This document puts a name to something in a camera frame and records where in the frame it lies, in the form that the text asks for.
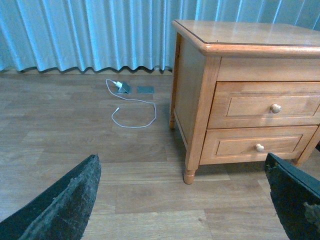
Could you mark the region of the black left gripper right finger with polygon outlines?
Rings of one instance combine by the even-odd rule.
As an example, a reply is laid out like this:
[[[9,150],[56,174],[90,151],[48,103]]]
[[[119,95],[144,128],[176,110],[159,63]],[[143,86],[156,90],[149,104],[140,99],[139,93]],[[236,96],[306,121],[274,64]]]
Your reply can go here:
[[[280,223],[290,240],[320,238],[320,181],[273,153],[264,171]]]

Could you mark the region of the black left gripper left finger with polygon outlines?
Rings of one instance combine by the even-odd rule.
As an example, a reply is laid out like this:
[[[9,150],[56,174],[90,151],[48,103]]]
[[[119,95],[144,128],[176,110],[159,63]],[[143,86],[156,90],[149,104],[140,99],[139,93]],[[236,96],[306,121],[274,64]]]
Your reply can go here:
[[[88,225],[101,177],[92,154],[31,202],[0,223],[2,240],[80,240]]]

